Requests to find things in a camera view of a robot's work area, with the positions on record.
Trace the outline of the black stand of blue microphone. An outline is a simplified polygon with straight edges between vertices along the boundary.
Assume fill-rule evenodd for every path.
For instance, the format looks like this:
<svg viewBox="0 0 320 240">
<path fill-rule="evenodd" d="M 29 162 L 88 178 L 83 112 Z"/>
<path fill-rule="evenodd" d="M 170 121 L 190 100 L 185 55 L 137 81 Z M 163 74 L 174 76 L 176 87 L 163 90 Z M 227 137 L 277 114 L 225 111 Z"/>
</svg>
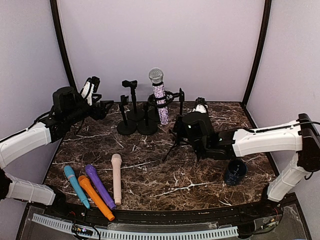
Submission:
<svg viewBox="0 0 320 240">
<path fill-rule="evenodd" d="M 134 122 L 139 122 L 144 118 L 144 111 L 141 109 L 137 109 L 137 96 L 136 96 L 136 88 L 138 86 L 137 80 L 123 80 L 122 86 L 125 88 L 130 88 L 131 100 L 133 109 L 127 113 L 127 118 Z"/>
</svg>

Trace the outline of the purple microphone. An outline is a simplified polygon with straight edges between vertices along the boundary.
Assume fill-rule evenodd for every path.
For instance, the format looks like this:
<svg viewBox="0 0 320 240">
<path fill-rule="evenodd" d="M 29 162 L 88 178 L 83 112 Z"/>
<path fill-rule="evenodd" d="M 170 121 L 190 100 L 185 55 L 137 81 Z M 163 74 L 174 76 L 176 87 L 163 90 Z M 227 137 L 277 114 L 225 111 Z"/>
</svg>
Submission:
<svg viewBox="0 0 320 240">
<path fill-rule="evenodd" d="M 105 204 L 111 209 L 114 210 L 116 208 L 116 204 L 114 200 L 111 198 L 110 194 L 108 193 L 107 189 L 105 188 L 104 184 L 102 183 L 100 177 L 97 174 L 96 168 L 91 165 L 87 164 L 85 166 L 85 172 L 93 182 L 94 186 L 98 190 L 98 193 L 102 197 Z"/>
</svg>

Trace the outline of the black stand of purple microphone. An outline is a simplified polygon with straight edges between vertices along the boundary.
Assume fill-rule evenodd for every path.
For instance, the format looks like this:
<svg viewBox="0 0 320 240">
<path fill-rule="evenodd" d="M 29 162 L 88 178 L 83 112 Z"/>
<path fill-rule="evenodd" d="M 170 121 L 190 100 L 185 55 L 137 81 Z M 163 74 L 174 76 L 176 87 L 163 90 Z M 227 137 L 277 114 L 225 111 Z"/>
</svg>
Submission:
<svg viewBox="0 0 320 240">
<path fill-rule="evenodd" d="M 143 111 L 144 119 L 137 124 L 137 131 L 144 136 L 153 135 L 157 132 L 158 125 L 154 120 L 149 120 L 149 105 L 147 102 L 143 104 Z"/>
</svg>

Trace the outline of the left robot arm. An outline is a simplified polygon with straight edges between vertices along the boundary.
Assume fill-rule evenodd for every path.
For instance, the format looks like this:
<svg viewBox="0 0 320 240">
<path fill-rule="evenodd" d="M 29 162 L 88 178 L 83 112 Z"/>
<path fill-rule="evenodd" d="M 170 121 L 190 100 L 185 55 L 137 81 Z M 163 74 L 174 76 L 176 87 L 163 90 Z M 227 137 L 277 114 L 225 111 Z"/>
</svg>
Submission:
<svg viewBox="0 0 320 240">
<path fill-rule="evenodd" d="M 87 83 L 81 92 L 73 87 L 62 87 L 52 95 L 50 111 L 40 115 L 34 123 L 0 141 L 0 198 L 17 199 L 50 206 L 60 218 L 67 218 L 70 206 L 50 187 L 23 180 L 6 173 L 4 169 L 19 157 L 62 139 L 71 127 L 90 117 L 104 119 L 114 101 L 102 100 L 96 87 Z"/>
</svg>

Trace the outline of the black stand of pink microphone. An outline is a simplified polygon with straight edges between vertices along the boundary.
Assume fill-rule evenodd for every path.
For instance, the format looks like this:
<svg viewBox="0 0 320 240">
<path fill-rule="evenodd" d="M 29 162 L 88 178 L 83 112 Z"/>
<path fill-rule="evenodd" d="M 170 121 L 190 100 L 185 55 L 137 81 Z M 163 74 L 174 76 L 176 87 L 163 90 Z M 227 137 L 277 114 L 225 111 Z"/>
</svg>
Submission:
<svg viewBox="0 0 320 240">
<path fill-rule="evenodd" d="M 122 121 L 118 123 L 116 129 L 117 132 L 123 136 L 131 135 L 137 130 L 137 124 L 133 120 L 127 119 L 126 117 L 125 106 L 129 104 L 128 100 L 128 95 L 121 95 L 120 103 L 118 104 L 119 110 L 122 115 Z"/>
</svg>

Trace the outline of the black stand of orange microphone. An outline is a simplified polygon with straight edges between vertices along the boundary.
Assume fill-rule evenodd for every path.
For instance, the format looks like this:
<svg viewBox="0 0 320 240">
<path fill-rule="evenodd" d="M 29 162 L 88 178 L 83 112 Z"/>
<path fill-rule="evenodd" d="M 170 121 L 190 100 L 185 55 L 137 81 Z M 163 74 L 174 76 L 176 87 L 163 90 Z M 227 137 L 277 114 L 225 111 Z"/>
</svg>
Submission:
<svg viewBox="0 0 320 240">
<path fill-rule="evenodd" d="M 160 122 L 160 116 L 158 109 L 156 107 L 152 108 L 151 110 L 148 111 L 148 117 L 150 120 L 155 121 L 156 123 Z"/>
</svg>

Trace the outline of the blue microphone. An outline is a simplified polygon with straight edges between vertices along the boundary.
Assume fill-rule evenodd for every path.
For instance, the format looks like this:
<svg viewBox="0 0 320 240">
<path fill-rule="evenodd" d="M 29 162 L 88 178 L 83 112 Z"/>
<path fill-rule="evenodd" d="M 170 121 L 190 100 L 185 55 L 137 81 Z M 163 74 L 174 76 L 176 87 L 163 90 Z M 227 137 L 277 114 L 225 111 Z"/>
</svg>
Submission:
<svg viewBox="0 0 320 240">
<path fill-rule="evenodd" d="M 75 172 L 74 170 L 72 169 L 71 166 L 69 165 L 66 165 L 64 168 L 63 168 L 63 171 L 64 171 L 64 174 L 66 176 L 66 178 L 68 179 L 68 181 L 71 183 L 71 186 L 72 188 L 74 189 L 76 195 L 78 196 L 80 202 L 87 208 L 87 209 L 90 209 L 90 203 L 89 203 L 89 200 L 87 198 L 87 196 L 85 195 L 82 187 L 80 186 L 77 178 L 76 178 L 76 175 L 75 175 Z"/>
</svg>

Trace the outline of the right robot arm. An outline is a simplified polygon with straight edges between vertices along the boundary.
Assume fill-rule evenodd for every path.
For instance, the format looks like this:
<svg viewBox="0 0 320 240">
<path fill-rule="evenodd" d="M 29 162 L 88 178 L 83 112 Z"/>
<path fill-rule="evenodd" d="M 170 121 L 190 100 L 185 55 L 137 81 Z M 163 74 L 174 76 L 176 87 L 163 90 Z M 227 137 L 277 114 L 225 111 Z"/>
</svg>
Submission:
<svg viewBox="0 0 320 240">
<path fill-rule="evenodd" d="M 172 132 L 187 139 L 197 159 L 231 160 L 251 154 L 294 151 L 281 174 L 267 185 L 255 213 L 266 217 L 305 176 L 320 169 L 320 134 L 306 113 L 297 120 L 265 128 L 239 128 L 216 132 L 208 114 L 198 111 L 178 116 Z"/>
</svg>

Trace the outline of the pink microphone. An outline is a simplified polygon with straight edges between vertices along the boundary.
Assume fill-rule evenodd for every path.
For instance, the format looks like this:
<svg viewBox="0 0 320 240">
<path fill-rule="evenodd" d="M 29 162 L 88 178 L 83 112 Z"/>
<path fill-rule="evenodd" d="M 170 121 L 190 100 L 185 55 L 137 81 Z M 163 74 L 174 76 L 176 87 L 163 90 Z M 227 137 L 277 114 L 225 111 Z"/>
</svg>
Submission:
<svg viewBox="0 0 320 240">
<path fill-rule="evenodd" d="M 113 180 L 113 198 L 116 205 L 122 204 L 122 186 L 121 186 L 121 165 L 122 158 L 118 153 L 111 157 L 112 180 Z"/>
</svg>

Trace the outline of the orange microphone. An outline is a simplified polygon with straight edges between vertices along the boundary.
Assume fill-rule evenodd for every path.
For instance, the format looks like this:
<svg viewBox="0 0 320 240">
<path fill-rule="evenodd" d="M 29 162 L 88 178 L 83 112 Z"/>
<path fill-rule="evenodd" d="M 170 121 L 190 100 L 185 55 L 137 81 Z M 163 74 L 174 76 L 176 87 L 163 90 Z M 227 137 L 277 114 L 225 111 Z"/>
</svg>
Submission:
<svg viewBox="0 0 320 240">
<path fill-rule="evenodd" d="M 100 198 L 98 193 L 94 190 L 91 185 L 90 180 L 85 175 L 80 175 L 78 177 L 79 185 L 85 190 L 85 192 L 89 195 L 95 205 L 98 207 L 100 212 L 109 220 L 113 221 L 115 216 L 111 212 L 111 210 L 107 207 L 104 201 Z"/>
</svg>

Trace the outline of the silver glitter microphone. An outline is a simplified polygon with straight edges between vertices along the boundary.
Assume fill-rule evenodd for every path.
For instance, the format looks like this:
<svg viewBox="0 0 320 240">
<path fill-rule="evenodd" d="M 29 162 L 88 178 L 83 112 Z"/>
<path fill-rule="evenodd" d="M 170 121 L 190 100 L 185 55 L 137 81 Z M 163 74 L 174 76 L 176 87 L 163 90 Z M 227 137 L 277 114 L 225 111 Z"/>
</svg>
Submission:
<svg viewBox="0 0 320 240">
<path fill-rule="evenodd" d="M 163 106 L 166 103 L 166 90 L 163 82 L 164 73 L 160 68 L 154 67 L 150 70 L 148 77 L 152 83 L 160 123 L 167 125 L 169 123 L 169 111 L 166 105 Z"/>
</svg>

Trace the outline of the black tripod shock-mount stand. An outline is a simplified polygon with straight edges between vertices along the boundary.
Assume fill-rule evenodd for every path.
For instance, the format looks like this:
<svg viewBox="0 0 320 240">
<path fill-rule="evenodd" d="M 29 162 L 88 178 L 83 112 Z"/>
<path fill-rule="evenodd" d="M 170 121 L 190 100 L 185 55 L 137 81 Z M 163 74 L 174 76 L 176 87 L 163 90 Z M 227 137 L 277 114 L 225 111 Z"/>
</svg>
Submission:
<svg viewBox="0 0 320 240">
<path fill-rule="evenodd" d="M 171 151 L 177 147 L 181 146 L 190 146 L 190 142 L 185 138 L 177 138 L 174 134 L 174 124 L 178 115 L 184 114 L 184 103 L 185 103 L 185 92 L 180 88 L 177 92 L 171 92 L 169 90 L 165 90 L 166 95 L 166 103 L 162 106 L 167 106 L 168 108 L 168 123 L 171 124 L 169 129 L 169 134 L 172 135 L 173 144 L 170 149 L 167 151 L 165 156 L 162 158 L 162 162 L 165 162 L 170 155 Z M 154 93 L 148 96 L 147 103 L 153 107 L 157 108 L 156 99 Z"/>
</svg>

